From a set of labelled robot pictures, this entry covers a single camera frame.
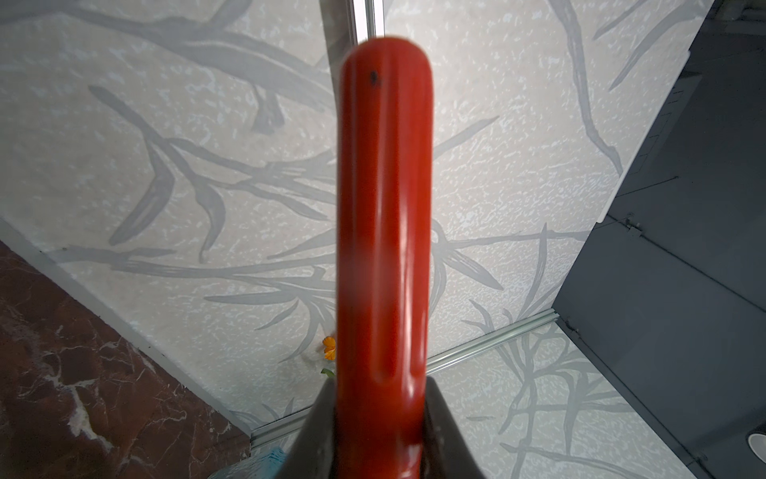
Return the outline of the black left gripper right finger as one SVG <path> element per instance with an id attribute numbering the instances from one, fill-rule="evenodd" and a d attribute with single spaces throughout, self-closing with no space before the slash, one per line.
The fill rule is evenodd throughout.
<path id="1" fill-rule="evenodd" d="M 425 391 L 423 478 L 483 479 L 436 382 L 428 376 Z"/>

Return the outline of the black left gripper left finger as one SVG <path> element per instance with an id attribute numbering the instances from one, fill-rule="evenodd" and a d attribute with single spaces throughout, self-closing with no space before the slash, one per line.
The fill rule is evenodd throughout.
<path id="1" fill-rule="evenodd" d="M 327 378 L 276 479 L 334 477 L 336 379 Z"/>

